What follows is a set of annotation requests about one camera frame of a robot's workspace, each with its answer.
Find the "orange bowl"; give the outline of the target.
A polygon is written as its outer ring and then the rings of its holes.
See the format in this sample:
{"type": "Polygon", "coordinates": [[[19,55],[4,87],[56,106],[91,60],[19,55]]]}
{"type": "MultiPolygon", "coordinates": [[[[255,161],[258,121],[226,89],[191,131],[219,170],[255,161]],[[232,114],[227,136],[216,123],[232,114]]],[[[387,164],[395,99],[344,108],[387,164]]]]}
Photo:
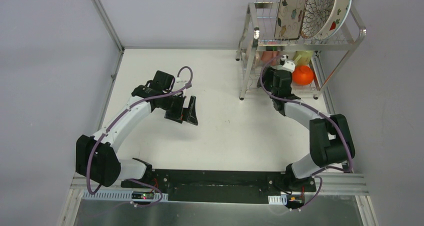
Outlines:
{"type": "Polygon", "coordinates": [[[307,65],[297,65],[292,73],[292,81],[301,86],[311,84],[314,78],[314,72],[307,65]]]}

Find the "pink mug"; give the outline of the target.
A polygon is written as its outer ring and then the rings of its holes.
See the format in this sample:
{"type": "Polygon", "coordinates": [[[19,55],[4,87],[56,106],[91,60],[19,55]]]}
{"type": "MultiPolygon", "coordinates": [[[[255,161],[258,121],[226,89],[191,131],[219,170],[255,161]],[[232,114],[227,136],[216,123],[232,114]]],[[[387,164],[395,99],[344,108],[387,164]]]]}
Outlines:
{"type": "MultiPolygon", "coordinates": [[[[279,55],[280,55],[279,51],[263,51],[260,60],[261,60],[262,63],[265,64],[268,61],[270,61],[272,58],[279,56],[279,55]]],[[[276,66],[278,64],[279,64],[278,59],[275,59],[270,63],[271,66],[276,66]]]]}

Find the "pale yellow mug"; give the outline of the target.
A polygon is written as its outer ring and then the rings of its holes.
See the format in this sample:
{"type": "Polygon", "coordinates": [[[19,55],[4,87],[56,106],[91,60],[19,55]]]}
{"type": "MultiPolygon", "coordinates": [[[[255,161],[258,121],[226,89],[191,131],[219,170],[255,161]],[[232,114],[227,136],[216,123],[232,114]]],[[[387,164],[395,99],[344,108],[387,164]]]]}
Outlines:
{"type": "Polygon", "coordinates": [[[313,50],[296,51],[293,56],[293,61],[296,66],[308,66],[314,53],[313,50]]]}

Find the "square floral plate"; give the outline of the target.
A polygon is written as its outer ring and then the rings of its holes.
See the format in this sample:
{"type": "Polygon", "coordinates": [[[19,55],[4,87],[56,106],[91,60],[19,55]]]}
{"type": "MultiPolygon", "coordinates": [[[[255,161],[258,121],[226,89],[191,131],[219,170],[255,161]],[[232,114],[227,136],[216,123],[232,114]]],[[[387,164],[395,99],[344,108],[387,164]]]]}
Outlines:
{"type": "Polygon", "coordinates": [[[297,40],[301,36],[306,0],[280,0],[274,38],[282,41],[297,40]]]}

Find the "brown petal pattern plate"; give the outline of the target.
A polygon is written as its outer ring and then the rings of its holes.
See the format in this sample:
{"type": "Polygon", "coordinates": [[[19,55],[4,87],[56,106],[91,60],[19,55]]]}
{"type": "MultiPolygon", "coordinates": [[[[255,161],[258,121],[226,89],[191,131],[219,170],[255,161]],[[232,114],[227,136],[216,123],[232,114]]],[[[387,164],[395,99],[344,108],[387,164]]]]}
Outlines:
{"type": "Polygon", "coordinates": [[[328,21],[336,0],[306,0],[301,36],[311,39],[318,36],[328,21]]]}

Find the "watermelon pattern round plate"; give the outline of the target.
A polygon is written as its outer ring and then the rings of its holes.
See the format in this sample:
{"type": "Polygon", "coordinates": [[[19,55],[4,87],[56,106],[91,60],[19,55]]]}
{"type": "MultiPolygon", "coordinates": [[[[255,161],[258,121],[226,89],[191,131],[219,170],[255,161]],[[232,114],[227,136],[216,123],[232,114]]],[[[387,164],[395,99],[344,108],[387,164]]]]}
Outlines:
{"type": "Polygon", "coordinates": [[[329,0],[329,15],[320,31],[313,36],[314,40],[327,40],[334,36],[346,20],[352,0],[329,0]]]}

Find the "brown dish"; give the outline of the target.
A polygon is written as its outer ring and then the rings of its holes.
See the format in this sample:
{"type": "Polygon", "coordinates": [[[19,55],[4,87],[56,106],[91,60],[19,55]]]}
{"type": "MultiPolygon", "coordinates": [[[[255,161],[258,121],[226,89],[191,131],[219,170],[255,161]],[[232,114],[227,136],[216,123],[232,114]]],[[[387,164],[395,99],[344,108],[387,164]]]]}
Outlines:
{"type": "Polygon", "coordinates": [[[266,85],[266,81],[262,77],[257,80],[257,84],[256,84],[257,88],[263,89],[265,85],[266,85]]]}

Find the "beige cup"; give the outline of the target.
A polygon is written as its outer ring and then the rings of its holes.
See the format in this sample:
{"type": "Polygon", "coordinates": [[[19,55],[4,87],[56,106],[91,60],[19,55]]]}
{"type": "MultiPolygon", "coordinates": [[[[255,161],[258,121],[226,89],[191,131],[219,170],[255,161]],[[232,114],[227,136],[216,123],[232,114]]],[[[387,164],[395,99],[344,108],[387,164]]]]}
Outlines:
{"type": "MultiPolygon", "coordinates": [[[[252,46],[253,46],[253,40],[250,40],[249,43],[248,43],[248,46],[246,48],[245,56],[244,56],[244,60],[246,62],[249,61],[249,58],[251,56],[252,46]]],[[[260,64],[259,61],[260,61],[260,53],[258,51],[256,51],[254,56],[253,56],[251,68],[256,69],[260,64]]]]}

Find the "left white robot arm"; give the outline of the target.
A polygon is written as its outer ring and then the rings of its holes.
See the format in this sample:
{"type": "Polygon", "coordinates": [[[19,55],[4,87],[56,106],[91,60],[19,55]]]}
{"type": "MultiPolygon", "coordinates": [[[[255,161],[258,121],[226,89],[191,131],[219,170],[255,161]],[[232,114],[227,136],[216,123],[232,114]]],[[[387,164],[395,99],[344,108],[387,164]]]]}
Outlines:
{"type": "Polygon", "coordinates": [[[196,97],[192,95],[188,107],[184,107],[185,92],[192,87],[192,80],[158,70],[152,80],[134,88],[124,107],[106,126],[77,139],[75,172],[87,182],[104,187],[129,179],[140,188],[149,187],[153,181],[148,171],[151,165],[138,158],[120,159],[117,153],[133,129],[155,109],[164,110],[165,119],[198,125],[196,97]]]}

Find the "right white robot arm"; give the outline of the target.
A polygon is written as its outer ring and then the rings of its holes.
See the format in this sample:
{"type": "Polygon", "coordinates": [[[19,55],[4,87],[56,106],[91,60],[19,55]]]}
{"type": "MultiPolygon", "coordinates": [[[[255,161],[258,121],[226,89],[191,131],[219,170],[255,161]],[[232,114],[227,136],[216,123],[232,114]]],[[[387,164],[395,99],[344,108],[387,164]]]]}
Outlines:
{"type": "Polygon", "coordinates": [[[281,182],[283,187],[296,191],[310,183],[312,176],[334,168],[334,164],[347,162],[348,170],[352,169],[356,152],[344,115],[323,113],[303,102],[292,93],[292,73],[287,70],[264,67],[258,83],[277,112],[309,131],[309,152],[286,167],[281,182]]]}

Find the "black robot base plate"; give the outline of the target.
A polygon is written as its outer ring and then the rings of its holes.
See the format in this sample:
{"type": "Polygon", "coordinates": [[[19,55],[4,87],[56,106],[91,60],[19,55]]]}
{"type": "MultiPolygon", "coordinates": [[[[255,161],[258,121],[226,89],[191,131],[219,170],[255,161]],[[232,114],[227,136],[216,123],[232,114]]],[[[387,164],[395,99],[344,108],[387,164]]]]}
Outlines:
{"type": "Polygon", "coordinates": [[[148,166],[141,179],[121,182],[123,188],[141,189],[156,184],[176,202],[266,204],[269,196],[281,193],[313,193],[312,177],[295,178],[293,171],[223,171],[160,169],[148,166]]]}

